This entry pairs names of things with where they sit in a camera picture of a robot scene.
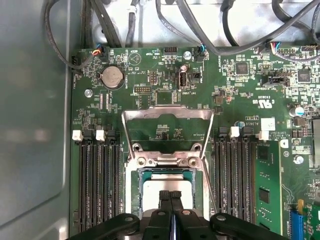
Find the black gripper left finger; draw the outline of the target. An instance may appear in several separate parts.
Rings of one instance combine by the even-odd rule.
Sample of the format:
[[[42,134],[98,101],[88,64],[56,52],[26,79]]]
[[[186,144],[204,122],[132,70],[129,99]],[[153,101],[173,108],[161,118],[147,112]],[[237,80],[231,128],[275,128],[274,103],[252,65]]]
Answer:
[[[122,213],[88,230],[78,233],[71,240],[168,240],[171,234],[171,193],[159,192],[159,208],[151,216],[138,218],[131,213]]]

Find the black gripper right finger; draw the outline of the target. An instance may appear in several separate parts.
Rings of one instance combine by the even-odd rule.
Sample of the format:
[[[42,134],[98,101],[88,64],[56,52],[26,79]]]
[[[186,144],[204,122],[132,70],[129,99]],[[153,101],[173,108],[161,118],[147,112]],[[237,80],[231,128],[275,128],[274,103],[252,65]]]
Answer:
[[[217,213],[206,220],[185,209],[181,192],[170,193],[173,213],[181,240],[274,240],[275,233],[227,213]]]

